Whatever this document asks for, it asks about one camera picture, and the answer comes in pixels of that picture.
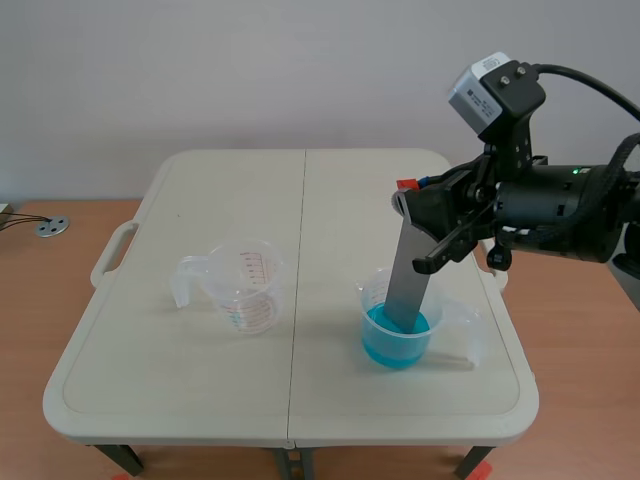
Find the black cable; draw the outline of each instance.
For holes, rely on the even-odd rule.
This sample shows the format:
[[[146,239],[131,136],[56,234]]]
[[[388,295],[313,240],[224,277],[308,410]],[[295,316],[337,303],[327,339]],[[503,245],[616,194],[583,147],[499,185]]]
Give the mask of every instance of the black cable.
[[[38,220],[42,220],[45,222],[50,222],[51,219],[48,217],[43,217],[42,215],[30,215],[30,214],[26,214],[26,213],[9,213],[9,212],[2,212],[0,213],[0,217],[6,215],[8,217],[27,217],[27,218],[37,218]]]
[[[621,93],[615,91],[609,85],[602,83],[597,78],[593,78],[591,75],[582,73],[572,68],[562,67],[560,65],[549,64],[537,64],[534,65],[538,73],[548,73],[551,75],[560,75],[561,77],[567,77],[576,82],[580,82],[587,87],[593,88],[595,91],[601,93],[609,100],[612,100],[620,107],[624,108],[633,118],[640,121],[640,108],[631,100],[626,98]]]
[[[0,224],[0,232],[3,230],[6,230],[7,228],[20,225],[22,223],[33,223],[33,222],[42,222],[42,221],[43,220],[40,218],[23,218],[23,219],[17,219],[17,220],[9,220],[7,222],[4,222],[3,224]]]
[[[537,64],[533,67],[539,74],[560,75],[594,89],[613,101],[616,105],[622,107],[633,118],[640,121],[640,108],[624,95],[597,78],[560,65]],[[602,202],[614,187],[620,175],[624,172],[624,164],[631,155],[631,152],[633,152],[638,145],[640,145],[640,133],[629,135],[625,138],[622,143],[618,145],[613,157],[611,157],[602,174],[600,183],[594,187],[593,194],[590,195],[586,201],[582,202],[571,216],[567,217],[566,220],[554,228],[547,230],[534,229],[529,230],[526,235],[518,235],[518,243],[540,244],[549,242],[569,233],[572,228],[587,220],[593,215],[594,211],[600,208]]]

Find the measuring cup handle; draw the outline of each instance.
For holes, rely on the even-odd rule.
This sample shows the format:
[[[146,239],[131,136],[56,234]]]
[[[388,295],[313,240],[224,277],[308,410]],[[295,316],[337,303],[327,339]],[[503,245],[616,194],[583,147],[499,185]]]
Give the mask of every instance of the measuring cup handle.
[[[171,293],[178,308],[186,307],[191,303],[193,282],[200,280],[208,273],[208,262],[209,257],[184,257],[178,263],[169,281]]]
[[[468,331],[467,359],[477,367],[485,355],[487,338],[486,325],[480,312],[453,300],[445,300],[443,310],[445,318]]]

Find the metal plate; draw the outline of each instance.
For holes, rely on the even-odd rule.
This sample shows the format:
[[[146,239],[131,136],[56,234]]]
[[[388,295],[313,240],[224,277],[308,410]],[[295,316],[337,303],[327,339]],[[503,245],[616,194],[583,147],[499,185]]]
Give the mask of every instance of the metal plate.
[[[50,222],[40,222],[35,229],[36,235],[42,238],[54,237],[69,228],[69,217],[56,215]]]

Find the table handle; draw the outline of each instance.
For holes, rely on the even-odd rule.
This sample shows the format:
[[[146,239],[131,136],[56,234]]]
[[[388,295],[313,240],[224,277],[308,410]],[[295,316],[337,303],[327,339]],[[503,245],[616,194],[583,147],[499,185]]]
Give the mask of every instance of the table handle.
[[[482,250],[484,250],[485,254],[489,253],[489,251],[494,247],[495,244],[496,242],[493,240],[493,238],[485,238],[484,240],[480,240],[480,246],[482,247]],[[504,292],[504,289],[507,286],[507,282],[509,281],[509,275],[507,274],[507,272],[495,270],[493,268],[490,268],[489,271],[493,274],[493,278],[498,285],[500,293]]]
[[[123,245],[138,230],[139,223],[135,220],[129,220],[115,229],[113,235],[109,239],[109,243],[100,254],[100,258],[96,262],[95,267],[91,270],[91,284],[97,287],[102,276],[109,271],[115,258],[120,254]]]

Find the empty measuring cup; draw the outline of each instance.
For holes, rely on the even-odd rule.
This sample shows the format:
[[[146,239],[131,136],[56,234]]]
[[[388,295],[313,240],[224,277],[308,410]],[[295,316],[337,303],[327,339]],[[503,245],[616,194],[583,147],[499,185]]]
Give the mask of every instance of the empty measuring cup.
[[[463,360],[477,366],[484,343],[480,315],[447,297],[438,284],[438,277],[432,276],[414,331],[410,334],[403,333],[384,314],[390,277],[391,269],[380,269],[364,285],[357,285],[362,307],[362,344],[369,356],[387,367],[409,367],[422,358],[434,337],[442,335],[440,332],[444,333],[448,327],[456,326],[456,333],[462,331],[465,337]],[[455,357],[460,352],[451,354]]]
[[[220,245],[209,255],[184,257],[171,277],[178,308],[191,301],[199,283],[219,312],[242,332],[258,333],[272,326],[282,310],[284,263],[278,251],[262,240]]]

